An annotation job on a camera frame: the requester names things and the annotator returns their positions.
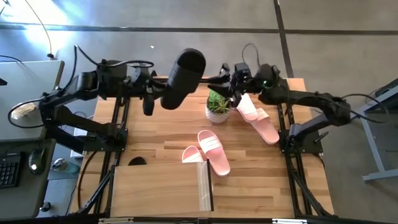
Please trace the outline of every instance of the computer mouse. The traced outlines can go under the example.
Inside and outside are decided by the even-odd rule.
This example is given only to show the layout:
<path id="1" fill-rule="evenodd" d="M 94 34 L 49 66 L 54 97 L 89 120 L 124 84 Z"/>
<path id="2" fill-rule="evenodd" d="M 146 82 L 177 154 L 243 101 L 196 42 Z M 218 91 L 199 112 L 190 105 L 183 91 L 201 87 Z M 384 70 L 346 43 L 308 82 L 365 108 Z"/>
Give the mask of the computer mouse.
<path id="1" fill-rule="evenodd" d="M 40 175 L 45 169 L 44 152 L 45 148 L 39 146 L 33 149 L 29 155 L 29 169 L 33 175 Z"/>

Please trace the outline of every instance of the keyboard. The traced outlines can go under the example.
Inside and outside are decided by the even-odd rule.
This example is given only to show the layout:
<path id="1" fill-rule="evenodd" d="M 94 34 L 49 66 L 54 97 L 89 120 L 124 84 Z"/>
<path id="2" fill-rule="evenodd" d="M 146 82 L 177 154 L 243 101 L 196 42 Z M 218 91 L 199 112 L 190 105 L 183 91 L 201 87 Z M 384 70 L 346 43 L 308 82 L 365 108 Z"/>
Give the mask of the keyboard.
<path id="1" fill-rule="evenodd" d="M 0 154 L 0 189 L 18 186 L 20 164 L 20 152 Z"/>

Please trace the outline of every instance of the wooden board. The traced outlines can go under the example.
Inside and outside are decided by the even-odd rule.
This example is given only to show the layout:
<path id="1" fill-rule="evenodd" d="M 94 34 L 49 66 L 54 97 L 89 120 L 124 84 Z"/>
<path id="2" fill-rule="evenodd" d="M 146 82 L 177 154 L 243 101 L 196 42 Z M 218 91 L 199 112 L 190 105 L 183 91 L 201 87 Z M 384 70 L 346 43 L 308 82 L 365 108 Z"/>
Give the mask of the wooden board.
<path id="1" fill-rule="evenodd" d="M 305 91 L 301 78 L 289 79 L 290 89 Z M 183 150 L 190 145 L 199 147 L 197 133 L 203 129 L 212 130 L 224 145 L 231 165 L 227 177 L 212 173 L 215 211 L 207 217 L 276 218 L 293 217 L 292 199 L 285 159 L 278 145 L 267 145 L 252 126 L 246 123 L 237 111 L 232 111 L 228 120 L 212 124 L 205 116 L 208 96 L 206 85 L 200 85 L 194 94 L 188 95 L 176 110 L 165 110 L 159 101 L 155 104 L 153 116 L 142 112 L 142 101 L 131 100 L 127 128 L 129 139 L 120 165 L 126 166 L 137 156 L 144 157 L 148 164 L 168 164 L 181 161 Z M 263 108 L 271 117 L 272 124 L 279 129 L 276 106 L 264 105 L 253 95 L 256 107 Z M 110 122 L 114 100 L 98 100 L 95 120 Z M 310 109 L 293 106 L 296 123 L 312 118 Z M 86 201 L 95 189 L 101 172 L 103 153 L 97 153 L 90 162 L 81 188 L 81 199 Z M 314 196 L 333 213 L 325 171 L 319 158 L 303 155 L 307 185 Z M 300 208 L 304 210 L 302 194 L 298 191 Z M 76 197 L 71 211 L 77 210 Z M 169 216 L 203 217 L 203 214 L 181 213 Z"/>
<path id="2" fill-rule="evenodd" d="M 207 162 L 119 166 L 111 217 L 211 211 Z"/>

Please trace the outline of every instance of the wooden tabletop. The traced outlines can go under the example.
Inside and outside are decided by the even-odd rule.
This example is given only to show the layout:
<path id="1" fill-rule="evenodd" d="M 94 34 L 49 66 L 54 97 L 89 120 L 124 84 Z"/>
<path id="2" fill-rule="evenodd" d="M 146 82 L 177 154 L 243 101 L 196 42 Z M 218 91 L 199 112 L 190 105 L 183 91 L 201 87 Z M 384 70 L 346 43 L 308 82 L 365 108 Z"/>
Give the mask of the wooden tabletop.
<path id="1" fill-rule="evenodd" d="M 289 79 L 289 85 L 291 90 L 305 91 L 302 78 Z M 266 144 L 236 110 L 230 113 L 228 120 L 224 123 L 214 124 L 208 121 L 205 116 L 208 91 L 206 85 L 201 84 L 196 92 L 188 95 L 176 110 L 163 109 L 157 100 L 153 116 L 144 115 L 141 100 L 131 99 L 127 119 L 129 137 L 120 165 L 128 165 L 130 160 L 137 156 L 144 157 L 148 164 L 179 163 L 186 147 L 194 145 L 199 148 L 197 141 L 199 131 L 209 129 L 217 134 L 222 142 L 231 166 L 231 172 L 227 177 L 218 177 L 214 173 L 211 175 L 214 185 L 215 211 L 206 214 L 178 213 L 168 216 L 293 217 L 286 163 L 279 151 L 279 145 Z M 264 105 L 254 95 L 251 95 L 251 98 L 256 107 L 263 108 L 269 114 L 272 124 L 278 130 L 279 119 L 276 106 Z M 100 123 L 110 122 L 114 102 L 115 99 L 111 98 L 107 101 L 99 99 L 94 120 Z M 119 120 L 122 112 L 123 110 L 119 111 Z M 308 107 L 293 106 L 293 112 L 296 123 L 303 123 L 312 118 Z M 103 157 L 104 153 L 99 152 L 88 164 L 80 191 L 83 205 L 98 186 Z M 308 188 L 323 207 L 333 213 L 321 161 L 311 154 L 303 154 L 302 157 Z M 105 189 L 101 210 L 106 204 L 107 194 L 108 189 Z M 298 190 L 298 197 L 300 208 L 304 211 L 300 190 Z M 75 194 L 70 211 L 74 212 L 77 209 L 77 194 Z"/>

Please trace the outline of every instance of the green succulent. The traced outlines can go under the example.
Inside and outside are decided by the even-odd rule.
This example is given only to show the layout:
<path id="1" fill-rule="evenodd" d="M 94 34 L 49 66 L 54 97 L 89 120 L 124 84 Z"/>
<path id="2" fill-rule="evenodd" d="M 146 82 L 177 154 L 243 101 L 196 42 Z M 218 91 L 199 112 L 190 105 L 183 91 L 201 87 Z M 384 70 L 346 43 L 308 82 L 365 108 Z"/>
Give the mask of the green succulent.
<path id="1" fill-rule="evenodd" d="M 207 99 L 207 108 L 214 113 L 225 113 L 231 107 L 229 99 L 221 96 L 217 92 L 210 90 Z"/>

